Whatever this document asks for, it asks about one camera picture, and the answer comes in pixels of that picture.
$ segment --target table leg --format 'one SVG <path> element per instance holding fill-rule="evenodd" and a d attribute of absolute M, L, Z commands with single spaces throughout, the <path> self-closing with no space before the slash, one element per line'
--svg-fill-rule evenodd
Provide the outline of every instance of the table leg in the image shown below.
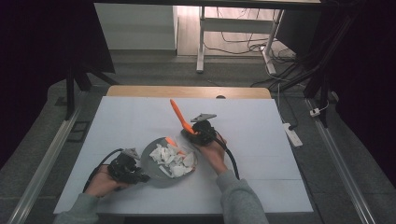
<path fill-rule="evenodd" d="M 204 72 L 204 33 L 205 33 L 205 7 L 199 7 L 199 22 L 200 22 L 200 34 L 199 34 L 199 46 L 197 56 L 197 73 Z"/>
<path fill-rule="evenodd" d="M 270 50 L 271 50 L 272 44 L 274 42 L 276 30 L 277 30 L 277 27 L 279 25 L 280 17 L 282 16 L 282 13 L 283 13 L 283 10 L 279 10 L 279 13 L 277 14 L 277 16 L 276 16 L 276 18 L 274 20 L 270 36 L 268 37 L 267 45 L 265 46 L 264 50 L 262 51 L 262 57 L 264 57 L 265 66 L 267 67 L 269 75 L 275 75 L 276 74 L 276 70 L 275 70 L 274 65 L 273 65 L 273 63 L 271 61 Z"/>

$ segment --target aluminum rail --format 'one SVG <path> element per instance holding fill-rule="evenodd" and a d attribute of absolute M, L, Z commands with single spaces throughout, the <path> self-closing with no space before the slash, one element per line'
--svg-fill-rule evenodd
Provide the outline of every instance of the aluminum rail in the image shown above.
<path fill-rule="evenodd" d="M 29 185 L 26 187 L 25 192 L 21 196 L 20 201 L 14 209 L 10 219 L 7 223 L 16 224 L 16 223 L 24 223 L 26 218 L 28 217 L 30 211 L 32 210 L 33 205 L 35 204 L 35 200 L 37 199 L 38 194 L 44 186 L 44 183 L 47 180 L 47 177 L 50 174 L 50 171 L 55 163 L 58 155 L 64 146 L 64 142 L 69 135 L 73 125 L 78 117 L 78 114 L 82 108 L 82 103 L 84 102 L 87 92 L 81 91 L 77 98 L 77 106 L 74 113 L 71 115 L 69 120 L 64 120 L 58 132 L 56 133 L 54 139 L 49 145 L 49 149 L 44 155 L 43 160 L 37 167 L 35 174 L 33 175 Z"/>
<path fill-rule="evenodd" d="M 311 105 L 308 99 L 305 99 L 306 106 L 308 109 L 313 109 L 314 107 Z M 375 224 L 375 218 L 370 210 L 369 205 L 361 193 L 361 189 L 356 183 L 355 179 L 350 173 L 349 168 L 342 156 L 338 146 L 335 144 L 334 139 L 332 138 L 332 134 L 330 133 L 328 128 L 325 128 L 323 123 L 318 119 L 314 118 L 315 124 L 319 130 L 320 136 L 322 137 L 326 148 L 328 149 L 330 156 L 332 157 L 332 163 L 338 171 L 342 181 L 344 182 L 344 187 L 346 187 L 346 191 L 348 192 L 355 209 L 361 218 L 361 223 L 364 224 Z"/>

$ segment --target person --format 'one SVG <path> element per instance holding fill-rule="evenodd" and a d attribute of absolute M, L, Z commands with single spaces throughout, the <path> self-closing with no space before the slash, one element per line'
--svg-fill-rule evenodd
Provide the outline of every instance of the person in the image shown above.
<path fill-rule="evenodd" d="M 224 163 L 224 149 L 215 141 L 207 146 L 196 146 L 218 175 L 217 184 L 221 191 L 220 204 L 223 210 L 224 223 L 261 223 L 268 219 L 262 203 L 245 179 L 238 180 L 233 171 Z M 98 221 L 96 207 L 99 198 L 114 189 L 127 188 L 128 184 L 111 178 L 107 167 L 100 167 L 84 193 L 78 195 L 73 207 L 60 213 L 54 223 L 95 223 Z"/>

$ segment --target gray sleeve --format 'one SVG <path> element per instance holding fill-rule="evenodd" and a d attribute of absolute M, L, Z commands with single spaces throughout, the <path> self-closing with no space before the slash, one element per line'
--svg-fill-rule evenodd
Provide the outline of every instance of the gray sleeve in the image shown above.
<path fill-rule="evenodd" d="M 217 183 L 224 223 L 268 223 L 262 203 L 246 180 L 236 179 L 229 170 L 219 175 Z"/>
<path fill-rule="evenodd" d="M 99 217 L 96 215 L 96 208 L 99 198 L 89 194 L 80 193 L 73 207 L 67 211 L 60 213 L 53 223 L 66 224 L 91 224 L 98 221 Z"/>

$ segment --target orange handle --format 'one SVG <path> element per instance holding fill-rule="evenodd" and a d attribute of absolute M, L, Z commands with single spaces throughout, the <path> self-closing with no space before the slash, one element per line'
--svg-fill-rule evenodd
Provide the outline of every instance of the orange handle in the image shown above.
<path fill-rule="evenodd" d="M 187 132 L 194 134 L 194 133 L 195 133 L 194 130 L 192 129 L 192 127 L 190 126 L 190 124 L 187 123 L 186 120 L 184 120 L 184 118 L 183 118 L 183 116 L 181 115 L 181 112 L 180 112 L 180 110 L 178 109 L 178 107 L 177 107 L 175 101 L 172 100 L 172 99 L 171 99 L 171 105 L 172 105 L 172 107 L 173 107 L 173 109 L 174 109 L 174 111 L 175 111 L 175 113 L 176 113 L 178 119 L 179 119 L 180 122 L 181 122 L 181 126 L 182 126 Z"/>

